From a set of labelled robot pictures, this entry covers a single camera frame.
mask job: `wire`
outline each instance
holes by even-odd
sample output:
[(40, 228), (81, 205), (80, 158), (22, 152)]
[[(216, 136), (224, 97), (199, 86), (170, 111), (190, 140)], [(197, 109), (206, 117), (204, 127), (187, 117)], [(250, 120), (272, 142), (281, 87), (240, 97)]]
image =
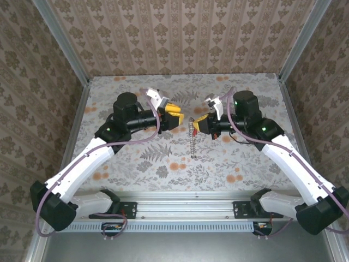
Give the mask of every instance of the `wire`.
[[(318, 183), (318, 185), (330, 196), (330, 198), (332, 198), (332, 200), (336, 203), (336, 205), (339, 207), (339, 209), (344, 213), (344, 215), (347, 217), (347, 219), (349, 220), (349, 212), (345, 209), (345, 207), (343, 207), (343, 205), (338, 201), (338, 199), (332, 194), (332, 192), (323, 185), (323, 183), (318, 179), (318, 177), (308, 168), (308, 166), (304, 163), (304, 161), (297, 156), (296, 154), (293, 154), (292, 150), (288, 149), (286, 146), (283, 145), (279, 145), (270, 141), (265, 141), (265, 140), (260, 140), (260, 139), (255, 139), (255, 138), (251, 138), (245, 134), (243, 134), (234, 124), (233, 119), (230, 115), (230, 101), (231, 101), (231, 94), (233, 92), (233, 88), (231, 88), (228, 92), (229, 95), (227, 95), (228, 99), (227, 99), (227, 114), (228, 114), (228, 119), (230, 122), (230, 125), (232, 126), (232, 128), (235, 130), (236, 133), (238, 133), (239, 135), (241, 135), (244, 139), (246, 140), (250, 140), (252, 142), (255, 143), (259, 143), (259, 144), (265, 144), (265, 145), (272, 145), (272, 146), (276, 146), (279, 147), (283, 150), (285, 150), (287, 153), (289, 153), (289, 155), (291, 157), (294, 157), (298, 163), (308, 172), (308, 174), (315, 180), (316, 183)], [(327, 230), (334, 232), (334, 233), (338, 233), (338, 234), (349, 234), (349, 229), (345, 230), (345, 231), (340, 231), (340, 230), (335, 230), (332, 228), (327, 227)]]
[(228, 96), (232, 96), (233, 93), (235, 93), (236, 91), (237, 91), (236, 87), (233, 86), (230, 88), (230, 90), (225, 95), (223, 95), (219, 99), (222, 101), (223, 99), (227, 98)]
[(264, 233), (260, 232), (257, 229), (255, 229), (255, 232), (257, 232), (258, 234), (264, 236), (267, 239), (269, 237), (273, 237), (273, 236), (279, 235), (281, 232), (283, 232), (291, 224), (292, 221), (293, 221), (293, 218), (291, 218), (282, 228), (280, 228), (280, 230), (278, 230), (277, 232), (272, 233), (270, 235), (265, 235)]
[(43, 208), (43, 205), (44, 205), (44, 202), (46, 201), (47, 197), (50, 195), (50, 193), (53, 191), (53, 189), (55, 187), (57, 187), (59, 184), (61, 184), (61, 180), (63, 180), (67, 174), (69, 172), (72, 171), (72, 169), (74, 167), (76, 167), (78, 165), (78, 163), (80, 163), (82, 160), (84, 160), (86, 157), (88, 157), (91, 153), (93, 153), (94, 151), (102, 148), (102, 147), (106, 147), (106, 146), (120, 146), (120, 145), (134, 145), (134, 144), (141, 144), (141, 143), (144, 143), (144, 142), (147, 142), (147, 141), (150, 141), (152, 140), (156, 135), (157, 133), (159, 132), (160, 130), (160, 117), (159, 117), (159, 114), (157, 113), (157, 110), (155, 109), (155, 107), (153, 106), (153, 104), (151, 103), (151, 100), (148, 98), (147, 96), (147, 93), (146, 91), (142, 88), (140, 89), (140, 92), (145, 96), (146, 100), (147, 100), (147, 103), (148, 105), (150, 106), (150, 108), (152, 109), (152, 112), (157, 120), (157, 128), (154, 132), (154, 134), (152, 134), (150, 137), (148, 138), (145, 138), (145, 139), (142, 139), (142, 140), (137, 140), (137, 141), (120, 141), (120, 142), (112, 142), (112, 143), (106, 143), (104, 145), (100, 145), (100, 146), (97, 146), (91, 150), (89, 150), (86, 154), (84, 154), (83, 156), (81, 156), (77, 161), (75, 161), (64, 173), (63, 175), (52, 185), (51, 188), (49, 188), (49, 190), (46, 191), (46, 193), (44, 194), (43, 198), (41, 199), (39, 205), (38, 205), (38, 209), (37, 209), (37, 213), (35, 214), (35, 229), (38, 233), (39, 236), (41, 237), (49, 237), (51, 236), (52, 234), (55, 233), (55, 231), (52, 231), (48, 234), (44, 234), (41, 232), (41, 229), (40, 229), (40, 213), (41, 213), (41, 210)]
[(246, 132), (246, 134), (248, 133), (247, 132), (247, 123), (246, 123), (246, 119), (247, 119), (247, 117), (244, 117), (244, 129), (245, 129), (245, 132)]
[[(95, 213), (94, 215), (96, 216), (100, 216), (100, 217), (118, 217), (118, 218), (122, 218), (124, 220), (124, 226), (122, 227), (122, 229), (115, 235), (115, 236), (112, 236), (111, 238), (114, 239), (115, 237), (118, 237), (121, 235), (121, 233), (126, 229), (127, 227), (127, 224), (128, 224), (128, 220), (126, 218), (126, 216), (123, 216), (123, 215), (119, 215), (119, 214), (103, 214), (103, 213)], [(108, 228), (108, 227), (111, 227), (113, 226), (113, 224), (108, 224), (106, 225), (105, 227), (103, 227), (103, 230), (102, 230), (102, 235), (104, 237), (104, 239), (107, 239), (107, 235), (105, 234), (105, 230)]]
[(110, 115), (108, 115), (107, 119), (105, 120), (105, 122), (109, 122), (109, 120), (113, 117), (113, 113), (111, 113)]
[(243, 145), (251, 145), (251, 143), (248, 143), (248, 142), (241, 142), (241, 141), (238, 141), (234, 138), (234, 136), (232, 136), (232, 133), (229, 132), (229, 136), (232, 140), (234, 140), (236, 143), (239, 143), (239, 144), (243, 144)]

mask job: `floral tablecloth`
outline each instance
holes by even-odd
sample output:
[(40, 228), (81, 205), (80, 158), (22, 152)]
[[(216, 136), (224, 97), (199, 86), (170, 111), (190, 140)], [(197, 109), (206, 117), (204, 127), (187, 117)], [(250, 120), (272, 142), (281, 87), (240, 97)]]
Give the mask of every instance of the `floral tablecloth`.
[[(275, 120), (296, 146), (292, 127), (275, 74), (103, 76), (90, 83), (74, 157), (89, 143), (95, 131), (112, 113), (117, 96), (134, 92), (148, 108), (139, 89), (152, 87), (166, 91), (170, 100), (182, 108), (184, 123), (163, 132), (150, 142), (124, 146), (99, 167), (81, 190), (108, 188), (113, 191), (228, 191), (256, 190), (264, 187), (293, 189), (284, 173), (253, 145), (240, 145), (228, 134), (217, 140), (209, 135), (196, 137), (197, 159), (190, 158), (189, 118), (209, 111), (203, 102), (210, 93), (224, 94), (232, 86), (251, 90), (258, 96), (262, 113)], [(150, 136), (155, 128), (135, 133), (133, 140)]]

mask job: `patterned wallpaper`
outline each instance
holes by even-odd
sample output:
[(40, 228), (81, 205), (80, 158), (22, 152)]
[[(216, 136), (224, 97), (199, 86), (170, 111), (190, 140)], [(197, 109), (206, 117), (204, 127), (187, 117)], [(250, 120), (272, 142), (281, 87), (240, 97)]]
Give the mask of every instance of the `patterned wallpaper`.
[(0, 1), (0, 261), (33, 235), (29, 187), (60, 167), (81, 84), (30, 1)]
[(90, 77), (278, 73), (315, 0), (49, 0)]
[(332, 1), (287, 87), (314, 167), (349, 188), (349, 1)]
[[(89, 83), (90, 97), (82, 119), (74, 155), (90, 142), (94, 133), (112, 113), (117, 96), (134, 92), (140, 103), (140, 87), (160, 88), (185, 114), (181, 126), (141, 145), (124, 146), (81, 186), (80, 190), (107, 188), (124, 191), (230, 191), (258, 190), (264, 187), (294, 189), (278, 166), (253, 145), (240, 145), (227, 133), (217, 140), (199, 133), (196, 137), (197, 159), (190, 157), (189, 118), (206, 114), (203, 101), (211, 94), (224, 94), (232, 86), (251, 90), (259, 100), (263, 115), (272, 118), (296, 145), (292, 126), (275, 74), (193, 74), (155, 76), (102, 76)], [(134, 140), (149, 137), (155, 128), (133, 134)], [(234, 137), (243, 141), (238, 135)]]

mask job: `purple cable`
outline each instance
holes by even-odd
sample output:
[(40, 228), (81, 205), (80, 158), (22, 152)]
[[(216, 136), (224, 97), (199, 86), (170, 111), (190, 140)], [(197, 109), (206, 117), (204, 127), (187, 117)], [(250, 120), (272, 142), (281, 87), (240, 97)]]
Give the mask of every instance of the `purple cable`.
[(104, 144), (104, 145), (100, 145), (100, 146), (96, 146), (95, 148), (91, 149), (90, 151), (88, 151), (86, 154), (84, 154), (82, 157), (80, 157), (74, 164), (72, 164), (67, 170), (66, 172), (64, 172), (64, 174), (52, 185), (51, 188), (49, 188), (49, 190), (46, 191), (46, 193), (44, 194), (43, 198), (41, 199), (38, 209), (37, 209), (37, 213), (35, 215), (35, 229), (38, 233), (39, 236), (41, 237), (49, 237), (52, 234), (55, 233), (55, 231), (52, 231), (48, 234), (44, 234), (41, 232), (40, 230), (40, 213), (41, 213), (41, 209), (43, 208), (44, 202), (46, 201), (47, 197), (49, 196), (49, 194), (52, 192), (52, 190), (58, 186), (59, 184), (61, 184), (61, 180), (63, 180), (67, 174), (69, 172), (72, 171), (72, 169), (74, 167), (76, 167), (78, 165), (78, 163), (80, 163), (83, 159), (85, 159), (86, 157), (88, 157), (91, 153), (93, 153), (94, 151), (102, 148), (102, 147), (106, 147), (106, 146), (120, 146), (120, 145), (134, 145), (134, 144), (141, 144), (147, 141), (152, 140), (157, 133), (160, 130), (160, 117), (155, 109), (155, 107), (153, 106), (153, 104), (151, 103), (151, 100), (148, 98), (147, 93), (144, 89), (140, 89), (140, 92), (145, 96), (148, 105), (150, 106), (150, 108), (152, 109), (152, 112), (154, 113), (154, 116), (157, 120), (157, 129), (155, 130), (154, 134), (152, 134), (150, 137), (142, 139), (142, 140), (137, 140), (137, 141), (121, 141), (121, 142), (113, 142), (113, 143), (108, 143), (108, 144)]
[[(122, 229), (115, 236), (113, 236), (113, 238), (120, 236), (120, 234), (126, 229), (127, 224), (128, 224), (126, 216), (123, 216), (123, 215), (119, 215), (119, 214), (103, 214), (103, 213), (95, 213), (94, 215), (97, 215), (97, 216), (100, 216), (100, 217), (119, 217), (119, 218), (122, 218), (125, 221), (125, 224), (122, 227)], [(110, 226), (112, 226), (112, 224), (109, 224), (109, 225), (106, 225), (105, 227), (103, 227), (102, 234), (103, 234), (103, 236), (105, 238), (107, 238), (107, 236), (105, 234), (105, 230), (108, 227), (110, 227)]]
[(220, 97), (219, 99), (222, 101), (223, 99), (229, 97), (229, 96), (232, 96), (235, 92), (236, 92), (236, 88), (233, 86), (232, 88), (230, 88), (230, 90), (224, 94), (222, 97)]
[[(235, 130), (236, 133), (238, 133), (239, 135), (241, 135), (243, 138), (245, 138), (246, 140), (250, 140), (252, 142), (255, 143), (259, 143), (259, 144), (266, 144), (266, 145), (272, 145), (272, 146), (276, 146), (279, 147), (283, 150), (285, 150), (287, 153), (290, 154), (290, 156), (294, 157), (299, 164), (301, 164), (302, 167), (304, 167), (304, 169), (309, 173), (309, 175), (315, 180), (316, 183), (318, 183), (318, 185), (330, 196), (330, 198), (332, 198), (332, 200), (338, 205), (339, 209), (344, 213), (344, 215), (347, 217), (347, 219), (349, 220), (349, 213), (348, 211), (343, 207), (343, 205), (338, 201), (338, 199), (331, 193), (331, 191), (325, 187), (322, 182), (317, 178), (317, 176), (307, 167), (307, 165), (303, 162), (303, 160), (301, 158), (299, 158), (297, 155), (292, 154), (292, 150), (288, 149), (287, 147), (283, 146), (283, 145), (279, 145), (273, 142), (269, 142), (269, 141), (264, 141), (264, 140), (259, 140), (259, 139), (254, 139), (251, 138), (245, 134), (243, 134), (234, 124), (233, 119), (231, 118), (231, 114), (230, 114), (230, 101), (231, 101), (231, 94), (232, 94), (233, 88), (231, 88), (228, 92), (229, 95), (228, 99), (227, 99), (227, 114), (228, 114), (228, 119), (230, 122), (230, 125), (232, 126), (232, 128)], [(340, 230), (335, 230), (332, 228), (326, 228), (327, 230), (334, 232), (334, 233), (338, 233), (338, 234), (349, 234), (349, 229), (345, 230), (345, 231), (340, 231)]]
[(293, 221), (293, 218), (291, 218), (279, 231), (277, 231), (275, 233), (272, 233), (270, 235), (265, 235), (265, 234), (263, 234), (262, 232), (260, 232), (259, 230), (256, 230), (256, 229), (255, 229), (255, 232), (257, 232), (258, 234), (261, 234), (262, 236), (264, 236), (267, 239), (269, 237), (273, 237), (273, 236), (279, 235), (281, 232), (283, 232), (291, 224), (292, 221)]

